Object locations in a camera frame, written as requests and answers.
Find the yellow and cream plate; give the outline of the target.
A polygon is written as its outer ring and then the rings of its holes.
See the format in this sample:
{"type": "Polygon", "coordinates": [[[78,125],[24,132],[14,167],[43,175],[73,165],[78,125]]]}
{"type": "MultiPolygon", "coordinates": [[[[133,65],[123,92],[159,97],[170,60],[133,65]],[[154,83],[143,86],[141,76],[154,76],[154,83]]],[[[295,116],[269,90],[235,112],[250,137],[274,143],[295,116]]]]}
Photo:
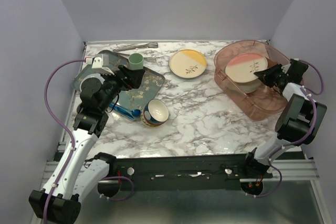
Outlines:
{"type": "Polygon", "coordinates": [[[193,79],[200,76],[206,67],[205,56],[192,49],[183,49],[176,52],[169,61],[170,70],[184,79],[193,79]]]}

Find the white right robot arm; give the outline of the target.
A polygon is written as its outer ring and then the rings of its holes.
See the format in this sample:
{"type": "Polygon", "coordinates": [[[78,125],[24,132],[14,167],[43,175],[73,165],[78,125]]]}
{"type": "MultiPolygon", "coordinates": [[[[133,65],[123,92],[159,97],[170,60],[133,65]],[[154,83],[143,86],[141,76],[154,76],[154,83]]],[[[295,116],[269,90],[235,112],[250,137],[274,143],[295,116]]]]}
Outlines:
{"type": "Polygon", "coordinates": [[[286,66],[277,64],[255,72],[264,85],[278,89],[287,105],[276,122],[274,137],[246,155],[241,165],[246,177],[264,176],[273,161],[285,151],[314,140],[327,106],[314,100],[314,92],[301,83],[309,67],[311,64],[306,61],[291,59],[286,66]]]}

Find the cream divided bowl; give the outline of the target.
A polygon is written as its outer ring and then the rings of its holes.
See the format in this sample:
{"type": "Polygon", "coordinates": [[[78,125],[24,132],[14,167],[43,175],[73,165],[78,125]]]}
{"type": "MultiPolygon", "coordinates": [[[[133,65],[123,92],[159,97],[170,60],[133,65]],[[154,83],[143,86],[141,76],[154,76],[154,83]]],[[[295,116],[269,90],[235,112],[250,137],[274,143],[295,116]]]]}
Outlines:
{"type": "Polygon", "coordinates": [[[259,79],[255,79],[245,83],[236,82],[237,86],[242,90],[242,92],[249,94],[256,91],[262,82],[259,79]]]}

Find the pink and cream plate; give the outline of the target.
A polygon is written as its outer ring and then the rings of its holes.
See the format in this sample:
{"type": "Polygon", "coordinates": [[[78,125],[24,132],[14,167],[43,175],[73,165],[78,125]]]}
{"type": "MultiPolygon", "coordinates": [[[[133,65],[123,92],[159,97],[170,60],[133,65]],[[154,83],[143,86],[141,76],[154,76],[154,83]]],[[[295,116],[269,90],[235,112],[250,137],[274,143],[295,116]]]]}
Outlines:
{"type": "Polygon", "coordinates": [[[268,67],[267,58],[256,53],[247,53],[234,57],[226,66],[225,74],[237,83],[248,83],[258,77],[255,72],[268,67]]]}

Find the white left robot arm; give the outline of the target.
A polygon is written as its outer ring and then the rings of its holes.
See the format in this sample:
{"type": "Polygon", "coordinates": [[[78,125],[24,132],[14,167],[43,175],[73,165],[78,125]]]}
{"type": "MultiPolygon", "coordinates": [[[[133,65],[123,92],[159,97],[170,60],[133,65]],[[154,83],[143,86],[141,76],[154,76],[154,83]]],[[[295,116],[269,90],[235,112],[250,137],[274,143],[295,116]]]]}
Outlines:
{"type": "Polygon", "coordinates": [[[109,105],[121,91],[139,88],[144,74],[144,69],[130,70],[119,65],[115,72],[96,72],[81,82],[81,105],[73,130],[65,128],[70,143],[47,183],[41,190],[33,190],[28,199],[35,215],[44,223],[74,223],[82,201],[94,186],[103,178],[116,175],[112,163],[115,158],[111,155],[94,160],[93,167],[84,172],[81,168],[107,123],[109,105]]]}

